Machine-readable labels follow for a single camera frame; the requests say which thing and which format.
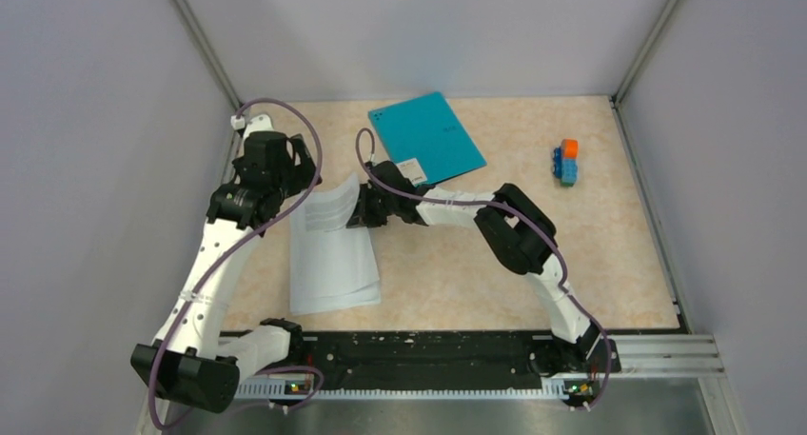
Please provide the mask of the white printed paper sheet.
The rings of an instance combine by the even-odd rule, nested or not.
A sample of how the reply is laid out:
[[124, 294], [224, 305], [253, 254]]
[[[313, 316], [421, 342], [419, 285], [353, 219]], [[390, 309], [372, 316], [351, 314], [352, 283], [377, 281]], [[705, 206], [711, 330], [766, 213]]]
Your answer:
[[360, 194], [356, 173], [351, 173], [336, 188], [314, 192], [303, 204], [306, 232], [329, 232], [346, 227]]

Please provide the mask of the white printed paper stack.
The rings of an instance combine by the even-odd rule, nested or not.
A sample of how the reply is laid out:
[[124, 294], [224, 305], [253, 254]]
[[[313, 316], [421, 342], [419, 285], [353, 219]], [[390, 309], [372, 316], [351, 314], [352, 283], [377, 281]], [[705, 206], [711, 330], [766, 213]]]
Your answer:
[[306, 232], [304, 207], [290, 216], [290, 296], [294, 315], [377, 305], [381, 278], [366, 228]]

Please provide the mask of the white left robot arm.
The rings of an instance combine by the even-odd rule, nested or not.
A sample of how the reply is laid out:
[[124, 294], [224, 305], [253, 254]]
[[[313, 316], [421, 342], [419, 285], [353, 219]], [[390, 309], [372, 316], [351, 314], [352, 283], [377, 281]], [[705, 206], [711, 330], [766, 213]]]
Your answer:
[[233, 177], [210, 197], [202, 240], [177, 300], [130, 364], [148, 387], [147, 409], [160, 428], [161, 402], [221, 413], [237, 387], [267, 366], [293, 371], [305, 359], [298, 325], [266, 320], [221, 343], [229, 303], [249, 256], [267, 230], [300, 207], [321, 182], [321, 161], [302, 135], [277, 131], [266, 113], [234, 117], [243, 137]]

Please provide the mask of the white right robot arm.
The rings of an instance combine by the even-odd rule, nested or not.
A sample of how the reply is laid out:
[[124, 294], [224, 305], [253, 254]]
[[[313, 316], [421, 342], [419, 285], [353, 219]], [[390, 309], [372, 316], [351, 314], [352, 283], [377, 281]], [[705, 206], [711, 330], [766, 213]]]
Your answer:
[[616, 347], [575, 295], [554, 223], [520, 188], [505, 183], [492, 192], [457, 191], [415, 185], [391, 162], [364, 169], [368, 180], [347, 227], [382, 227], [397, 217], [409, 225], [478, 230], [498, 262], [521, 275], [539, 298], [561, 363], [603, 375], [616, 371]]

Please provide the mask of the teal folder black inside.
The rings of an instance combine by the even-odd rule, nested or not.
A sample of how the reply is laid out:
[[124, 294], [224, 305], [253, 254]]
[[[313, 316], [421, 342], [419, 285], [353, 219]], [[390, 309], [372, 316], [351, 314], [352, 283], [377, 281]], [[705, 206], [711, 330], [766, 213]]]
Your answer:
[[389, 159], [413, 184], [439, 184], [486, 161], [440, 92], [368, 113]]

